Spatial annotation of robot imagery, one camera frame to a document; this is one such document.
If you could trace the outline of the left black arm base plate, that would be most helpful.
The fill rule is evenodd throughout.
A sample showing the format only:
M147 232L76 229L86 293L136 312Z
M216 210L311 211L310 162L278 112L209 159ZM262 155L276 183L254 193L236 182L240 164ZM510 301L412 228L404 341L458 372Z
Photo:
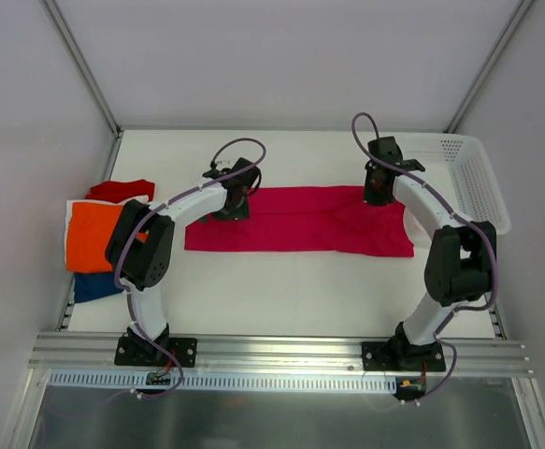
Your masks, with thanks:
M183 368L193 368L197 356L196 338L171 337L168 328L155 343L173 355ZM114 355L114 365L123 367L164 367L170 358L130 327L120 336Z

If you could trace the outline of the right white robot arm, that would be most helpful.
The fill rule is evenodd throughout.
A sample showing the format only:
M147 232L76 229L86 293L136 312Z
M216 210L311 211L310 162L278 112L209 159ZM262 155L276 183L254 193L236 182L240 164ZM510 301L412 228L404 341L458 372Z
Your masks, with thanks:
M488 221L473 222L448 201L421 174L425 168L406 160L395 138L367 143L364 199L375 206L395 201L405 206L431 239L423 280L426 288L413 314L402 323L405 338L391 348L393 362L414 369L423 362L423 345L437 335L458 311L480 311L473 302L497 287L496 233Z

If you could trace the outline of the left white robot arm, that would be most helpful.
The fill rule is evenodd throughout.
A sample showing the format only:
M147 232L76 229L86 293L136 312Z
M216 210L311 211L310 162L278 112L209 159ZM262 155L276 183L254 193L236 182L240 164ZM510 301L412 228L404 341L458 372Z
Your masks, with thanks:
M209 215L248 218L248 197L261 180L260 168L243 157L230 168L212 162L200 183L164 203L130 200L122 206L105 257L115 283L127 294L129 329L139 337L136 354L146 364L157 365L168 353L160 283L170 265L175 233Z

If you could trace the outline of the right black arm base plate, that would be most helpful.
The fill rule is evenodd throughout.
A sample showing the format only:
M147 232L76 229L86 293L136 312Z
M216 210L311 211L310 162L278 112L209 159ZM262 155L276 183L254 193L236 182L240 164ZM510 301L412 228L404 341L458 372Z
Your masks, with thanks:
M405 335L394 335L385 341L363 341L361 358L365 371L446 370L442 346L439 343L413 345Z

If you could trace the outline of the pink t-shirt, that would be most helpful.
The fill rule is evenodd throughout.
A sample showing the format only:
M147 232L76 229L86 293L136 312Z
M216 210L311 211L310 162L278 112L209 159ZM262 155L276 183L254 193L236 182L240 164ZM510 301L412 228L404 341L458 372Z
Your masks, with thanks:
M250 217L187 226L184 249L210 253L338 252L411 258L414 245L398 202L371 206L362 186L261 189Z

